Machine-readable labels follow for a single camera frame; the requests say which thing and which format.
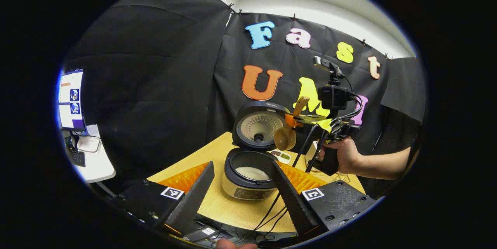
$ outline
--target person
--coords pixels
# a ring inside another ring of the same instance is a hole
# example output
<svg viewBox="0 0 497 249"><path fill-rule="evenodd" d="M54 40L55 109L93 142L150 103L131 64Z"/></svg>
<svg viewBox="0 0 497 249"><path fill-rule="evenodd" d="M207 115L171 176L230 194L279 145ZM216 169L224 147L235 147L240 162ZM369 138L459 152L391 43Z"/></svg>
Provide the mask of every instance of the person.
<svg viewBox="0 0 497 249"><path fill-rule="evenodd" d="M244 244L240 247L236 247L236 245L226 239L221 239L218 240L216 244L216 249L257 249L257 244L250 243L250 244Z"/></svg>
<svg viewBox="0 0 497 249"><path fill-rule="evenodd" d="M325 148L337 150L339 173L355 174L364 178L395 180L408 164L410 147L391 154L361 155L351 137L331 144L324 144L318 154L323 159Z"/></svg>

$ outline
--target monitor screen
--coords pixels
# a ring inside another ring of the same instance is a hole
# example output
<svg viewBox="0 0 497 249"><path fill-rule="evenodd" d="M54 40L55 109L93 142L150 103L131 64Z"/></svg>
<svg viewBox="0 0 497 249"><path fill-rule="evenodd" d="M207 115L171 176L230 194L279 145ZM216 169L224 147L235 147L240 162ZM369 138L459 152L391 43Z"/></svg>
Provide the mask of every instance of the monitor screen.
<svg viewBox="0 0 497 249"><path fill-rule="evenodd" d="M84 132L81 106L83 69L68 70L61 77L59 88L59 117L63 130Z"/></svg>

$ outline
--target wooden table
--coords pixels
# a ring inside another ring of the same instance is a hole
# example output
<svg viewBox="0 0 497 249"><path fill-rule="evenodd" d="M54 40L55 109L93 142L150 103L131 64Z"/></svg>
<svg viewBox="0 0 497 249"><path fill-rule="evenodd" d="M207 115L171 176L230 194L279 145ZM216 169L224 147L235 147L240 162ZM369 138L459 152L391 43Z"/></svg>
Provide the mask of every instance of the wooden table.
<svg viewBox="0 0 497 249"><path fill-rule="evenodd" d="M169 176L178 174L188 168L213 161L215 176L204 200L202 201L202 204L200 205L198 213L224 224L253 230L263 219L272 202L275 200L277 192L275 191L266 200L247 201L233 198L222 190L221 178L224 172L224 162L226 156L231 149L237 148L237 146L231 144L232 142L233 140L231 139L231 133L226 132L217 139L213 140L213 142L202 147L200 150L197 150L188 157L176 162L176 164L173 164L163 171L150 176L148 180L152 182L160 182L161 180L169 178ZM285 151L285 153L291 155L291 163L293 163L293 160L297 154L289 151ZM303 171L305 170L306 166L304 155L300 156L299 162L295 167ZM365 194L361 183L355 175L334 174L333 176L328 176L324 173L313 171L311 171L311 174L326 182L343 180ZM276 215L284 206L285 204L280 197L275 204L275 207L273 207L271 213L268 215L268 218L266 218L266 221ZM274 221L276 221L276 219L273 219L271 222L267 223L265 226L260 228L259 231L269 231L273 226ZM295 228L288 212L280 219L278 224L273 229L273 232L295 232Z"/></svg>

